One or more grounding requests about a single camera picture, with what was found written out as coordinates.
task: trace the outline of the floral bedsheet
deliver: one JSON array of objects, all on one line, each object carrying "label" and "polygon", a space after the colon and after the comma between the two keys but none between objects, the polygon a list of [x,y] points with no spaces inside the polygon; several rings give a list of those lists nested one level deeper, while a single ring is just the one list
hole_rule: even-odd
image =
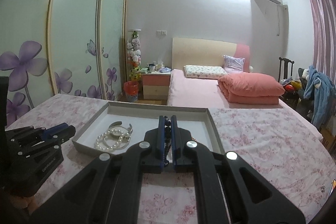
[{"label": "floral bedsheet", "polygon": [[[8,129],[34,125],[50,128],[62,122],[79,130],[106,101],[55,95]],[[318,141],[286,109],[210,109],[225,151],[235,151],[304,213],[307,222],[328,197],[336,165]],[[62,144],[64,161],[36,194],[43,204],[88,163],[91,157]],[[197,223],[192,174],[144,174],[139,224]]]}]

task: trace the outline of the mirrored wardrobe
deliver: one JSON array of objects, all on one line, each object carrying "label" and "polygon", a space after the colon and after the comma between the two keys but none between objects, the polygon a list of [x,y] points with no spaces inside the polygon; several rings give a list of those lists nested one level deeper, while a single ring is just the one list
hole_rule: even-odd
[{"label": "mirrored wardrobe", "polygon": [[8,125],[57,93],[121,95],[125,0],[0,0],[0,15]]}]

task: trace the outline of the jewelry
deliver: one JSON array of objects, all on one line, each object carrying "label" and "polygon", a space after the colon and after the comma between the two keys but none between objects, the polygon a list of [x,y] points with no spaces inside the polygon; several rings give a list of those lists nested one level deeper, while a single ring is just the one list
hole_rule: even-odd
[{"label": "jewelry", "polygon": [[[133,127],[131,124],[129,124],[129,128],[124,128],[121,126],[122,122],[114,122],[110,125],[109,129],[99,135],[95,141],[95,148],[97,150],[103,151],[103,152],[112,152],[113,150],[121,150],[125,148],[130,140],[131,140],[131,134],[133,132]],[[116,128],[123,128],[127,132],[124,132],[123,130],[116,129]],[[106,139],[113,139],[113,137],[117,137],[118,141],[115,142],[114,145],[110,146],[106,142]],[[121,145],[123,140],[126,140],[126,143],[124,145]]]}]

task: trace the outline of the blue clothing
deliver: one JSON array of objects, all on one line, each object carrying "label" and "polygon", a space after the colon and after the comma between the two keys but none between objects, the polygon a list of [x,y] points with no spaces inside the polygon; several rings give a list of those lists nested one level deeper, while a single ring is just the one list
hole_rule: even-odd
[{"label": "blue clothing", "polygon": [[321,124],[327,122],[330,118],[333,100],[336,98],[335,86],[327,75],[318,72],[313,65],[309,66],[308,75],[308,83],[303,98],[309,99],[314,92],[314,115],[311,123],[318,129]]}]

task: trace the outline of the hanging cord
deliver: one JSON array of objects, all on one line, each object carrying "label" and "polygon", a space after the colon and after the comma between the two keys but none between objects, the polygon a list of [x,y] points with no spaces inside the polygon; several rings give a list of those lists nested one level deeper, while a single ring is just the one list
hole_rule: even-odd
[{"label": "hanging cord", "polygon": [[279,29],[279,32],[277,34],[277,37],[280,36],[280,15],[279,15],[279,5],[277,5],[277,11],[278,11],[278,29]]}]

